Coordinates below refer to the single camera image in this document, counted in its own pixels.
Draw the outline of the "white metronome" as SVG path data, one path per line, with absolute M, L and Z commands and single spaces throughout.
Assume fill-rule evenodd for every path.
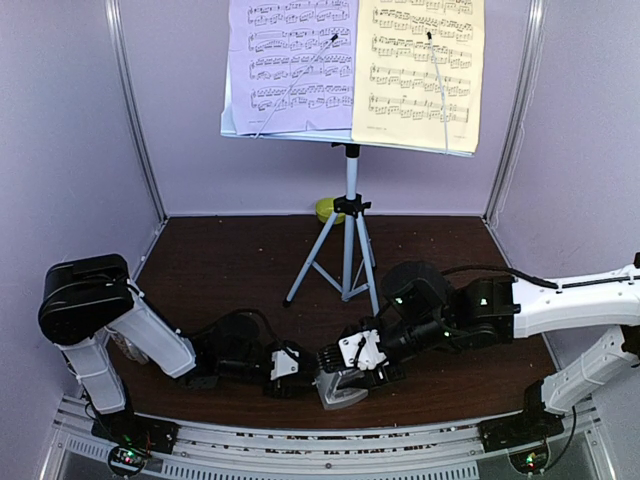
M 327 411 L 339 410 L 355 405 L 368 397 L 366 388 L 348 386 L 349 382 L 363 380 L 360 370 L 346 370 L 327 373 L 320 370 L 315 377 L 314 385 L 322 406 Z

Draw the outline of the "white perforated music stand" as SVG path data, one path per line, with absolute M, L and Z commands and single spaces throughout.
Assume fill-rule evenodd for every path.
M 348 36 L 346 29 L 330 28 L 328 34 L 321 35 L 318 40 L 311 42 L 311 50 L 302 55 L 301 61 L 295 61 L 290 55 L 278 54 L 272 65 L 285 68 L 287 83 L 284 86 L 269 87 L 267 94 L 261 98 L 251 94 L 248 99 L 259 104 L 264 103 L 265 111 L 268 114 L 274 114 L 288 107 L 293 92 L 299 93 L 299 97 L 305 101 L 306 106 L 316 102 L 321 107 L 326 107 L 330 98 L 336 97 L 340 100 L 346 98 L 347 92 L 344 85 L 335 86 L 324 81 L 313 81 L 303 85 L 301 81 L 312 72 L 323 72 L 328 64 L 337 63 L 342 67 L 353 65 L 355 55 L 340 51 L 341 43 L 346 41 Z M 374 277 L 376 260 L 364 219 L 364 213 L 371 204 L 363 201 L 362 196 L 357 192 L 361 146 L 353 141 L 352 131 L 349 129 L 318 130 L 311 124 L 302 130 L 266 133 L 264 131 L 266 125 L 262 123 L 256 131 L 241 133 L 234 117 L 234 114 L 240 110 L 239 94 L 241 93 L 240 89 L 233 86 L 235 57 L 244 62 L 249 60 L 249 56 L 238 49 L 231 50 L 228 54 L 225 103 L 221 114 L 223 136 L 329 143 L 333 148 L 342 147 L 346 158 L 346 193 L 334 198 L 334 213 L 324 224 L 282 305 L 285 308 L 291 305 L 306 275 L 314 269 L 340 293 L 341 299 L 345 302 L 367 291 L 370 295 L 372 310 L 378 312 L 379 303 Z M 344 223 L 343 271 L 341 279 L 336 280 L 317 262 L 317 256 L 332 228 L 339 221 Z

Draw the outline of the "yellow sheet music page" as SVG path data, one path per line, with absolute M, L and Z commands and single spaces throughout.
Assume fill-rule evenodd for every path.
M 351 137 L 472 156 L 479 143 L 485 4 L 359 4 Z

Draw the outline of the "purple sheet music page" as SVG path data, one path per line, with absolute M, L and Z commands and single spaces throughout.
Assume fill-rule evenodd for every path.
M 231 115 L 239 135 L 352 125 L 356 1 L 233 1 Z

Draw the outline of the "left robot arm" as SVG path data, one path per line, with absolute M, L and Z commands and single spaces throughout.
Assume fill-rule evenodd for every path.
M 187 389 L 212 389 L 224 378 L 256 384 L 271 398 L 290 399 L 313 388 L 315 357 L 281 339 L 261 311 L 236 309 L 184 333 L 131 280 L 119 254 L 50 267 L 38 323 L 88 395 L 99 431 L 142 455 L 156 448 L 157 430 L 134 413 L 129 391 L 99 338 L 102 332 Z

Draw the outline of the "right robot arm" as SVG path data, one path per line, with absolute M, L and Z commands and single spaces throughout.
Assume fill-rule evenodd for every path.
M 545 280 L 490 267 L 490 277 L 454 288 L 447 274 L 423 261 L 403 262 L 381 291 L 400 319 L 376 326 L 358 345 L 354 366 L 397 365 L 427 349 L 454 351 L 507 344 L 574 328 L 606 332 L 576 360 L 530 385 L 520 413 L 479 424 L 485 450 L 539 441 L 563 432 L 575 404 L 639 364 L 639 269 Z

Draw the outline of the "green plastic bowl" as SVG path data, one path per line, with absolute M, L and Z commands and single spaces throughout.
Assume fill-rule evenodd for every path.
M 317 219 L 326 224 L 334 213 L 334 198 L 326 197 L 318 200 L 315 204 Z

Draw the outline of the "patterned ceramic mug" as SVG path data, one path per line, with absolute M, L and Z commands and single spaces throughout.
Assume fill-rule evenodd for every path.
M 111 338 L 127 359 L 141 365 L 145 365 L 149 362 L 148 356 L 123 335 L 119 333 L 111 333 Z

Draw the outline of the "metal front base rail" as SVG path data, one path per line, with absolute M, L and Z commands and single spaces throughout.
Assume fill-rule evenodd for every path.
M 617 479 L 590 401 L 576 430 L 539 443 L 487 452 L 477 425 L 492 417 L 412 427 L 347 430 L 261 429 L 141 415 L 177 426 L 171 453 L 152 457 L 132 479 Z M 113 443 L 92 435 L 84 404 L 63 398 L 37 479 L 118 479 L 106 465 Z M 560 458 L 543 475 L 521 473 L 516 459 L 547 446 Z

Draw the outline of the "right aluminium corner post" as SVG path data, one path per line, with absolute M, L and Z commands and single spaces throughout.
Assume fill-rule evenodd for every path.
M 541 61 L 547 5 L 548 2 L 543 0 L 530 1 L 528 23 L 524 38 L 522 59 L 514 102 L 500 156 L 498 170 L 496 172 L 491 195 L 484 215 L 485 223 L 491 229 L 496 229 L 498 227 L 499 216 L 506 204 L 522 142 L 524 140 L 524 122 L 527 110 L 534 95 Z

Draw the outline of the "aluminium corner post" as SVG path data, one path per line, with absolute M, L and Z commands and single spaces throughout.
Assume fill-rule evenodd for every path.
M 131 133 L 136 159 L 141 169 L 144 185 L 153 205 L 155 215 L 158 221 L 163 224 L 168 220 L 168 215 L 164 202 L 161 198 L 156 175 L 151 164 L 151 158 L 136 100 L 126 47 L 124 26 L 122 22 L 121 2 L 117 0 L 106 0 L 105 10 L 107 26 L 118 70 L 119 82 L 124 98 L 127 123 Z
M 543 0 L 530 1 L 528 23 L 524 38 L 522 59 L 514 102 L 500 156 L 498 170 L 496 172 L 491 195 L 484 215 L 485 223 L 491 229 L 496 229 L 498 227 L 499 216 L 506 204 L 522 142 L 524 140 L 524 122 L 527 110 L 534 95 L 541 61 L 547 5 L 548 2 Z

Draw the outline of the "left aluminium corner post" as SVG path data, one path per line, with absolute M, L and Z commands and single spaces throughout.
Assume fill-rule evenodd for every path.
M 144 185 L 153 205 L 155 215 L 158 221 L 163 224 L 168 220 L 168 215 L 164 202 L 161 198 L 156 175 L 151 164 L 151 158 L 136 100 L 126 47 L 124 26 L 122 22 L 121 2 L 117 0 L 106 0 L 105 10 L 107 26 L 118 70 L 119 82 L 124 98 L 127 123 L 131 133 L 136 159 L 141 169 Z

